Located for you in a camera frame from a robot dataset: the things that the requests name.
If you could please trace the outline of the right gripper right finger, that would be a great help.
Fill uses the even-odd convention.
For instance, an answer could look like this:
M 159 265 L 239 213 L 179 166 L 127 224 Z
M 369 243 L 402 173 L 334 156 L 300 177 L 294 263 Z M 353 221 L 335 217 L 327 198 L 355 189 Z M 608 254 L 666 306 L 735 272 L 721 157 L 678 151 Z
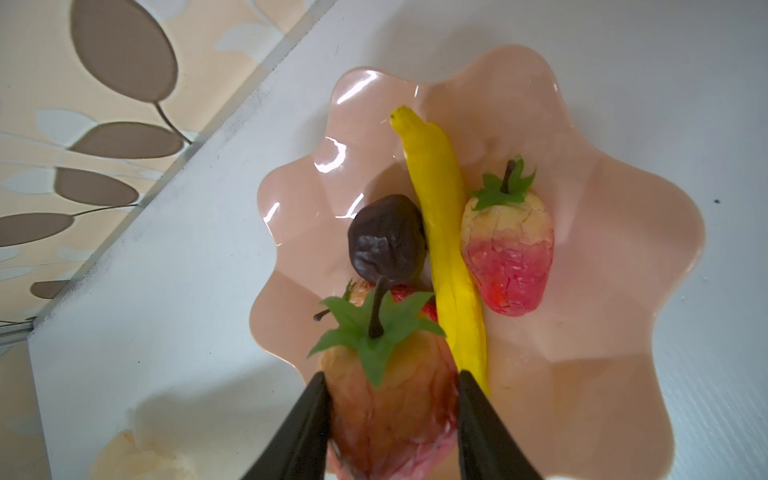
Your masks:
M 471 372 L 459 374 L 458 447 L 464 480 L 542 480 Z

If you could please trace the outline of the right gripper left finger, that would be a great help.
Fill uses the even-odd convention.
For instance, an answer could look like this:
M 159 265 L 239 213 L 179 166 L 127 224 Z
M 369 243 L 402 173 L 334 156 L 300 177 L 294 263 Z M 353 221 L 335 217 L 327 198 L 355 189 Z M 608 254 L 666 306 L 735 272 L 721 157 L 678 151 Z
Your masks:
M 243 480 L 319 480 L 325 477 L 331 397 L 325 375 L 306 385 L 264 452 Z

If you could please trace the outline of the green yellow pepper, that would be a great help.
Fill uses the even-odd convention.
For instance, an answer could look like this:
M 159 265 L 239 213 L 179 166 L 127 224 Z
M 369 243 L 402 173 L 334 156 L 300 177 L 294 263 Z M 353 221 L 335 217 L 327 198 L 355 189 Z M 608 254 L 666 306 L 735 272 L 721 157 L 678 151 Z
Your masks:
M 400 137 L 427 238 L 440 326 L 459 370 L 489 393 L 483 302 L 461 254 L 467 196 L 457 156 L 445 132 L 407 106 L 390 114 Z

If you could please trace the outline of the banana print plastic bag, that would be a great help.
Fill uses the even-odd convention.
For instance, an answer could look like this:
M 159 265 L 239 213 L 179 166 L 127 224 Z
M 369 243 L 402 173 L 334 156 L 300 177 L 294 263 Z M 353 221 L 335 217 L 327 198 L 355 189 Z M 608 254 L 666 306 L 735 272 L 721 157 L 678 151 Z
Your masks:
M 197 475 L 180 460 L 138 448 L 133 432 L 124 430 L 98 453 L 87 479 L 197 479 Z

